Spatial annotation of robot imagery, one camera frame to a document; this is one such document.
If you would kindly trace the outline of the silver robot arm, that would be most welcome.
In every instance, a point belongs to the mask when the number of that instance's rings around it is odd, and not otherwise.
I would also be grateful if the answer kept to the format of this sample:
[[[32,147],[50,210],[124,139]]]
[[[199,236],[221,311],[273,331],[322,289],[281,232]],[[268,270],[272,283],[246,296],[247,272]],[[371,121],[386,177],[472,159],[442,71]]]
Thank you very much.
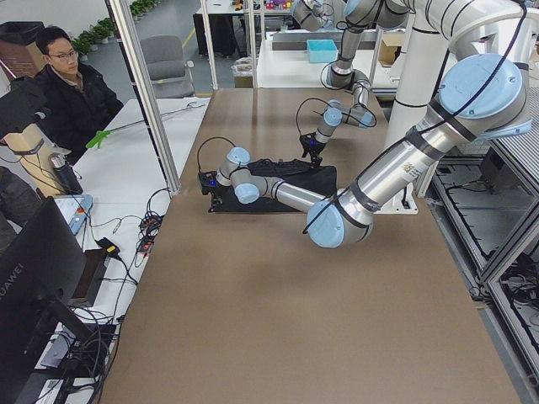
[[[199,173],[203,193],[219,198],[232,189],[242,204],[275,199],[306,214],[305,231],[318,246],[339,247],[366,239],[374,214],[452,147],[531,129],[528,63],[538,12],[522,1],[349,1],[329,85],[348,88],[357,77],[352,62],[369,24],[394,29],[410,13],[446,40],[456,64],[430,94],[424,117],[347,188],[326,197],[281,178],[253,175],[248,151],[233,147],[216,171]]]
[[[376,124],[376,118],[366,107],[371,83],[363,72],[353,68],[362,33],[371,24],[384,30],[396,29],[408,17],[405,7],[391,1],[343,1],[342,4],[343,18],[336,21],[336,27],[342,31],[339,52],[337,58],[328,65],[323,86],[351,91],[354,102],[345,108],[338,102],[328,101],[317,130],[300,136],[302,155],[311,158],[313,167],[320,165],[321,152],[337,127],[334,119],[339,118],[344,123],[357,124],[363,128]]]

